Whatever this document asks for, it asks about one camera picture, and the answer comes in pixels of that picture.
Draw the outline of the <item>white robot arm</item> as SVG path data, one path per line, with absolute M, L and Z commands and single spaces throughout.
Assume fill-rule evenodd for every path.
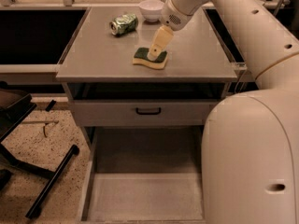
M 299 224 L 299 42 L 257 0 L 167 0 L 188 22 L 212 2 L 258 88 L 229 96 L 206 119 L 206 224 Z

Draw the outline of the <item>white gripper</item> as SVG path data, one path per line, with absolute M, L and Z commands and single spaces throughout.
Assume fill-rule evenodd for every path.
M 155 61 L 164 51 L 173 38 L 173 31 L 183 29 L 192 18 L 192 14 L 186 14 L 175 7 L 172 0 L 166 0 L 161 11 L 161 23 L 163 24 L 154 34 L 149 48 L 148 59 Z

